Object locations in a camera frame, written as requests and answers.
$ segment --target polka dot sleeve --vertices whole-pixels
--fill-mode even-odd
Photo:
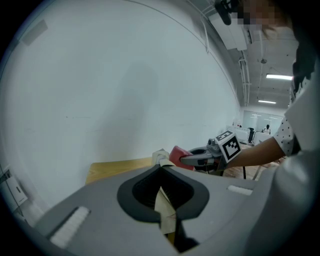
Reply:
[[[282,119],[279,129],[273,137],[285,155],[289,157],[294,147],[294,133],[286,117]]]

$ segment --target wooden table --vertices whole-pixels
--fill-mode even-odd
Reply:
[[[151,166],[151,157],[116,162],[94,162],[91,164],[85,184],[125,173],[138,168]]]

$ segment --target air conditioner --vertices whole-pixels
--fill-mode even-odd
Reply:
[[[247,45],[251,44],[251,36],[243,25],[238,24],[238,19],[233,18],[231,25],[226,25],[218,13],[211,15],[209,20],[219,36],[221,37],[227,50],[237,48],[238,51],[247,50]]]

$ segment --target red object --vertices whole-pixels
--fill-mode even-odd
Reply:
[[[186,151],[186,150],[182,149],[181,147],[174,146],[174,148],[172,149],[172,151],[169,155],[169,160],[172,163],[174,163],[175,166],[193,171],[194,166],[186,165],[186,164],[183,164],[182,162],[180,162],[180,158],[185,157],[185,156],[192,156],[192,155],[193,154],[190,153],[189,151]]]

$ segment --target human arm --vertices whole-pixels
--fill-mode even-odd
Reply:
[[[238,166],[261,166],[271,163],[285,156],[274,137],[260,144],[244,149],[237,157],[231,160],[227,168]]]

